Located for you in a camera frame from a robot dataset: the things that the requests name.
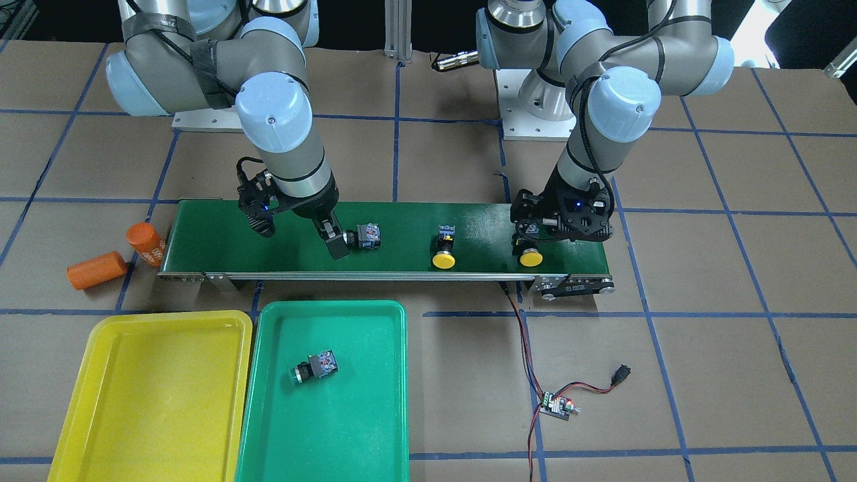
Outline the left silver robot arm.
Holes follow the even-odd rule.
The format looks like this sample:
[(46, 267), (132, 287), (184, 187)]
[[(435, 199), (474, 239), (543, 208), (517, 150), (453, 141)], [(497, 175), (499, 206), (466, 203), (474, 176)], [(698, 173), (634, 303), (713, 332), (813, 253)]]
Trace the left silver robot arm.
[(609, 239), (613, 174), (662, 97), (711, 95), (730, 79), (734, 51), (712, 32), (710, 1), (649, 1), (647, 21), (633, 37), (613, 33), (588, 1), (490, 1), (478, 10), (481, 66), (545, 74), (576, 119), (544, 190), (520, 190), (512, 202), (516, 239)]

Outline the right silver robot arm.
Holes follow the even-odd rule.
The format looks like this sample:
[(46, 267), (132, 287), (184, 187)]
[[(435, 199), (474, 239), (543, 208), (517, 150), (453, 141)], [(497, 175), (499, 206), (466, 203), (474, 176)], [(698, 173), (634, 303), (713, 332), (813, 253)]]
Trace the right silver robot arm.
[(116, 103), (133, 116), (235, 108), (265, 165), (238, 171), (238, 205), (251, 228), (275, 234), (273, 216), (311, 220), (331, 257), (349, 254), (339, 201), (313, 126), (305, 49), (319, 39), (315, 1), (121, 1), (125, 48), (107, 59)]

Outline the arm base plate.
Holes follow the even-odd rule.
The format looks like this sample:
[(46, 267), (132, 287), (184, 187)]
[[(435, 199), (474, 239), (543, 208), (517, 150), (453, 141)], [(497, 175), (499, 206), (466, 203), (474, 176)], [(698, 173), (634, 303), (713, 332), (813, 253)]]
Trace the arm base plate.
[(535, 70), (496, 70), (495, 80), (505, 139), (565, 141), (572, 134), (576, 118), (566, 88), (547, 82)]
[(176, 112), (172, 128), (196, 133), (242, 133), (240, 119), (234, 108), (215, 110), (212, 108)]

